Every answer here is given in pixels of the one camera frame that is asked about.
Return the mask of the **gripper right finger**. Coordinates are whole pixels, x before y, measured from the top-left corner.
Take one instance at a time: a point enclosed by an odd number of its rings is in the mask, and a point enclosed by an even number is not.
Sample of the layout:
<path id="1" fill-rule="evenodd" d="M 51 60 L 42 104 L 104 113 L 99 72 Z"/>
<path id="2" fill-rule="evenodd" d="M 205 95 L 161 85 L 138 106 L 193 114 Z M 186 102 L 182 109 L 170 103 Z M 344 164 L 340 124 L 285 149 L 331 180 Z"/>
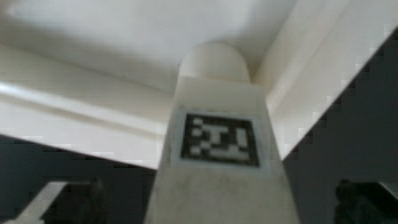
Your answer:
<path id="1" fill-rule="evenodd" d="M 335 224 L 398 224 L 398 193 L 383 182 L 340 181 Z"/>

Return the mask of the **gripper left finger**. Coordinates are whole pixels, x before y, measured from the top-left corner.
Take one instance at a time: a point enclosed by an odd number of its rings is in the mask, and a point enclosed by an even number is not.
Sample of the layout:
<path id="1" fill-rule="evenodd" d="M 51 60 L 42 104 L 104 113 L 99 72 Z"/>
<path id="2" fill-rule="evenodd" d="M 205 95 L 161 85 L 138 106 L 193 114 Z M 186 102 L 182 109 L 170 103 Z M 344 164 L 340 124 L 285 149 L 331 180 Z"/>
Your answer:
<path id="1" fill-rule="evenodd" d="M 52 181 L 11 224 L 107 224 L 102 182 Z"/>

